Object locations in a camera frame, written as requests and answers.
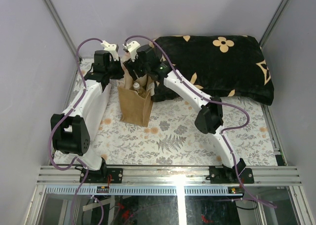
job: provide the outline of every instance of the black pillow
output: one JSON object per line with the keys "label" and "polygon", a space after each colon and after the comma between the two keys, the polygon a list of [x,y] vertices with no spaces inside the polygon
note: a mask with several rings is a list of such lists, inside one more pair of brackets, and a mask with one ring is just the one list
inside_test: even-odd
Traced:
{"label": "black pillow", "polygon": [[[218,97],[243,96],[271,105],[274,97],[269,69],[259,43],[251,36],[159,37],[163,48],[181,74],[203,92]],[[157,55],[164,60],[155,48]],[[178,95],[155,84],[154,102]]]}

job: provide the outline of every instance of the white bottle cap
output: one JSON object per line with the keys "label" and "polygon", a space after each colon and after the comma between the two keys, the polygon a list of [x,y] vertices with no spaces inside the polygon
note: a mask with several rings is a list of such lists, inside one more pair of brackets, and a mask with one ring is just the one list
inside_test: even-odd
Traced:
{"label": "white bottle cap", "polygon": [[140,89],[139,83],[135,82],[135,83],[133,84],[133,88],[134,88],[135,90]]}

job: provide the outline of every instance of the table surface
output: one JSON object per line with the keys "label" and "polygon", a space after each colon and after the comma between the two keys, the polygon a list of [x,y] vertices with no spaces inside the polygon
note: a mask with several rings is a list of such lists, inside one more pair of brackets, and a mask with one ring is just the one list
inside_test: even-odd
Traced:
{"label": "table surface", "polygon": [[[85,74],[93,59],[83,59],[81,70]],[[109,102],[95,140],[90,147],[106,159],[107,164],[141,165],[221,165],[213,142],[200,133],[194,121],[197,116],[190,104],[182,98],[154,103],[148,127],[123,123],[119,107],[117,81],[111,80]],[[82,86],[77,76],[72,100]],[[276,166],[272,142],[268,133],[261,105],[244,97],[222,98],[245,109],[250,123],[243,129],[230,130],[227,135],[245,163]],[[223,106],[226,127],[242,125],[245,115],[237,109]],[[69,164],[72,157],[57,151],[54,161]]]}

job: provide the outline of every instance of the gray wall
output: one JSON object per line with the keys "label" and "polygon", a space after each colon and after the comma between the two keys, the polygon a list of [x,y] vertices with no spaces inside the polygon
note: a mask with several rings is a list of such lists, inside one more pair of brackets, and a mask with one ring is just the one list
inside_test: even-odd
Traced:
{"label": "gray wall", "polygon": [[[52,0],[75,45],[91,37],[252,35],[260,40],[281,0]],[[99,49],[82,47],[82,56]]]}
{"label": "gray wall", "polygon": [[75,61],[42,0],[0,0],[0,224],[19,225]]}
{"label": "gray wall", "polygon": [[292,0],[264,54],[275,86],[271,106],[285,155],[299,168],[316,215],[316,2]]}

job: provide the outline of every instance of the cushion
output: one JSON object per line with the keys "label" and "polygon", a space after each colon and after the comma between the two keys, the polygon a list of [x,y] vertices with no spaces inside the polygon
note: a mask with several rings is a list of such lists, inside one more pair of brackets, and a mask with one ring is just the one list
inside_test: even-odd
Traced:
{"label": "cushion", "polygon": [[[259,43],[251,36],[159,37],[172,64],[201,91],[218,97],[243,96],[271,105],[274,87]],[[155,48],[161,61],[161,52]],[[154,102],[178,95],[155,83]]]}

